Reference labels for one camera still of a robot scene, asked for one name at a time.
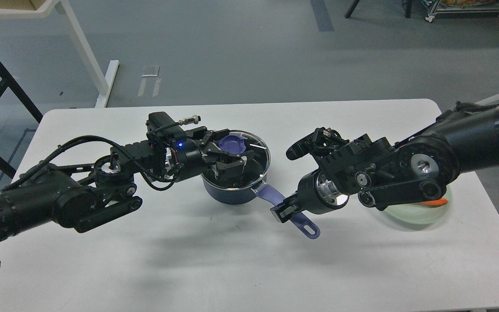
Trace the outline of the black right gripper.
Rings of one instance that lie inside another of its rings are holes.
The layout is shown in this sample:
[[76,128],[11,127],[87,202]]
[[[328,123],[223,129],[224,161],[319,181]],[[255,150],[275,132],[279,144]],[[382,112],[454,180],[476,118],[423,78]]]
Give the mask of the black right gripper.
[[303,211],[314,215],[336,211],[345,207],[349,196],[341,193],[334,182],[321,171],[312,171],[301,178],[297,197],[287,197],[270,209],[273,217],[285,223]]

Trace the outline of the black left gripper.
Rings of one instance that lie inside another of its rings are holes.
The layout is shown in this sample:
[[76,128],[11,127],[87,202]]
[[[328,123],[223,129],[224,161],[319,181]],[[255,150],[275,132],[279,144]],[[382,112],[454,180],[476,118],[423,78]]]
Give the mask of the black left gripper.
[[242,186],[247,164],[246,134],[230,130],[181,127],[163,130],[164,178],[179,182],[199,176],[206,170],[208,181],[221,188]]

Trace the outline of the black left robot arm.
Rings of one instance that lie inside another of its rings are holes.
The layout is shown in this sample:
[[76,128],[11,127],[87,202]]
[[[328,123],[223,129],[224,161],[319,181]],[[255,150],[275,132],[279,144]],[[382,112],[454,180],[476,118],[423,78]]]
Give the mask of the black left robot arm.
[[[173,123],[150,128],[147,140],[124,146],[100,136],[67,141],[0,192],[0,242],[50,221],[85,233],[136,211],[143,202],[135,195],[137,173],[158,191],[206,171],[220,180],[241,179],[256,153],[245,140],[230,148],[229,134],[206,127],[184,131]],[[110,154],[89,164],[52,164],[91,142],[109,144]]]

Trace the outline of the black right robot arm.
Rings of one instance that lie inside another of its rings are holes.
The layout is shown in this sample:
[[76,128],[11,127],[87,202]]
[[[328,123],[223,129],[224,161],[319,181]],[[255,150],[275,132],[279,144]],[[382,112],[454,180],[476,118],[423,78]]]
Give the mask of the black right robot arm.
[[458,101],[434,123],[392,145],[368,134],[345,140],[336,130],[316,128],[287,149],[289,160],[313,156],[318,168],[297,191],[271,209],[278,221],[298,213],[322,215],[344,207],[340,195],[356,194],[379,211],[398,204],[438,200],[461,173],[499,166],[499,103]]

